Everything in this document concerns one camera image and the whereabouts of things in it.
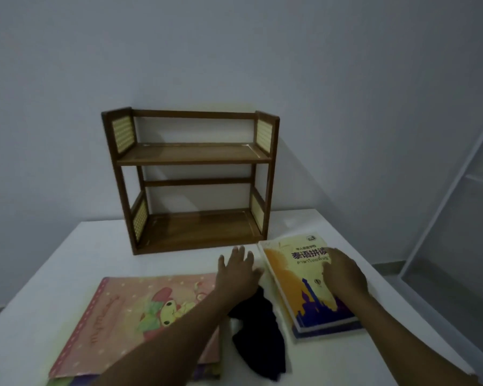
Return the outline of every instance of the tabletop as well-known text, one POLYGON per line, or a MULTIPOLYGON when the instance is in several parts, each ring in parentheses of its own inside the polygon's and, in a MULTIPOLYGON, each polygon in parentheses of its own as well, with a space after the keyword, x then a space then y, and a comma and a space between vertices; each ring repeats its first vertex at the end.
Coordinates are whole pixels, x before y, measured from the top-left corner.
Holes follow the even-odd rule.
MULTIPOLYGON (((367 276, 372 294, 414 335, 465 372, 473 372, 316 210, 271 213, 269 239, 310 232, 317 232, 328 246, 353 258, 367 276)), ((0 385, 46 384, 50 367, 103 277, 216 272, 218 256, 228 256, 230 249, 133 256, 123 220, 80 223, 0 313, 0 385)), ((264 265, 256 245, 246 249, 253 251, 256 263, 264 265)), ((268 273, 261 285, 265 296, 276 303, 268 273)), ((281 384, 297 385, 313 379, 329 385, 396 384, 366 331, 294 342, 282 321, 280 307, 274 306, 274 311, 287 347, 287 373, 281 377, 281 384)), ((247 367, 230 338, 223 338, 222 344, 222 378, 199 384, 272 384, 247 367)))

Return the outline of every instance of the pink dashed border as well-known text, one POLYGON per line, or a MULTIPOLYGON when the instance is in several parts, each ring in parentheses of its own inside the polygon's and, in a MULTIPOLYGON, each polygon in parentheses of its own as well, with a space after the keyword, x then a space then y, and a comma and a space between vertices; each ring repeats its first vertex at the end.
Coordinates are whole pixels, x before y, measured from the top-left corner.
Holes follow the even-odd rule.
POLYGON ((104 291, 104 287, 106 286, 106 284, 108 282, 109 282, 109 278, 105 277, 100 282, 100 285, 98 285, 97 291, 93 295, 93 298, 91 298, 90 304, 87 306, 86 311, 82 315, 79 323, 77 324, 77 326, 75 327, 75 329, 74 329, 73 333, 71 334, 70 338, 66 342, 66 345, 64 346, 63 350, 59 354, 59 357, 57 358, 56 362, 53 364, 52 369, 48 373, 48 378, 52 379, 52 378, 57 377, 58 371, 61 369, 61 366, 63 365, 64 361, 68 357, 68 354, 70 353, 74 343, 79 338, 80 332, 82 331, 84 325, 86 325, 86 322, 87 322, 88 318, 90 317, 91 313, 93 312, 93 308, 95 307, 95 305, 98 301, 98 298, 100 297, 100 295, 104 291))

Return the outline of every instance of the stack of books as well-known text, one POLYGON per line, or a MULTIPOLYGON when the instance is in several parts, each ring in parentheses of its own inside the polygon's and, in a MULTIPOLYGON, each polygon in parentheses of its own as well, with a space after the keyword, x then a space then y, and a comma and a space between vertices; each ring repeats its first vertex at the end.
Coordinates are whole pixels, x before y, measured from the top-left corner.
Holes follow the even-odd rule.
POLYGON ((260 241, 259 250, 284 304, 285 317, 298 340, 361 329, 348 307, 327 288, 323 262, 331 262, 317 233, 260 241))
MULTIPOLYGON (((131 350, 190 311, 215 286, 216 273, 105 277, 49 373, 50 386, 86 385, 131 350)), ((221 374, 219 330, 213 333, 193 380, 221 374)))

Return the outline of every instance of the black object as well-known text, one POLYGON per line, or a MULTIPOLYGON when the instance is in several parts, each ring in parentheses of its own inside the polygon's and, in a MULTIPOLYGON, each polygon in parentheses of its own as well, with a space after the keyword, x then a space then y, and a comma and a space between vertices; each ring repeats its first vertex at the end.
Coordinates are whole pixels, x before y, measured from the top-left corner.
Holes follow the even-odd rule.
POLYGON ((259 375, 279 380, 286 372, 284 339, 263 288, 259 286, 251 298, 239 303, 229 317, 243 321, 233 342, 245 363, 259 375))

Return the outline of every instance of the person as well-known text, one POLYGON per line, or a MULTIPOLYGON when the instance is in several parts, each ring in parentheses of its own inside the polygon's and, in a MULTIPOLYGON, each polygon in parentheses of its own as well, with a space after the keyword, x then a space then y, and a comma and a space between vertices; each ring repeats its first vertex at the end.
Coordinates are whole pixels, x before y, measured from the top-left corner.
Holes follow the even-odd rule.
MULTIPOLYGON (((360 319, 400 386, 478 384, 388 314, 369 294, 367 279, 354 260, 335 248, 328 253, 331 263, 322 266, 325 284, 360 319)), ((233 248, 227 265, 220 256, 211 294, 164 332, 113 364, 92 385, 186 384, 213 331, 234 306, 258 289, 263 270, 253 269, 253 264, 254 255, 248 252, 245 258, 243 246, 233 248)))

